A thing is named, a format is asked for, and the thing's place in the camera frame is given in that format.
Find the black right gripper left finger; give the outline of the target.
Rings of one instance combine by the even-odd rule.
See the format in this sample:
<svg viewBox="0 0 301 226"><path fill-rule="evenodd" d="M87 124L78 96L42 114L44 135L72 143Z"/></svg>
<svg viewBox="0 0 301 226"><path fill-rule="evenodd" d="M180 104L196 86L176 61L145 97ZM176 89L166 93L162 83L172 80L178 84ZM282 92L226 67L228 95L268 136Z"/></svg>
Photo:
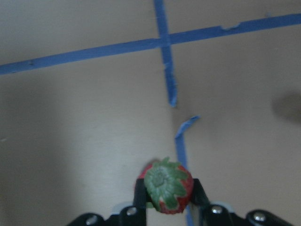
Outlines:
<svg viewBox="0 0 301 226"><path fill-rule="evenodd" d="M146 226L147 191L143 179L137 179L133 203L122 209L119 214L120 226Z"/></svg>

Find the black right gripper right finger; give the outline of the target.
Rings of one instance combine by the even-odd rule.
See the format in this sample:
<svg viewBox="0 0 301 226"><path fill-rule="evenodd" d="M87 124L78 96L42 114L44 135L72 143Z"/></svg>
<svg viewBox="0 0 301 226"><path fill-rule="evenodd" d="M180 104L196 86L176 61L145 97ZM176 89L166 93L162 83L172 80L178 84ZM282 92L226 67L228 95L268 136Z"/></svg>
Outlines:
<svg viewBox="0 0 301 226"><path fill-rule="evenodd" d="M221 201L210 201L199 179L193 179L190 212L195 226L233 226L233 209Z"/></svg>

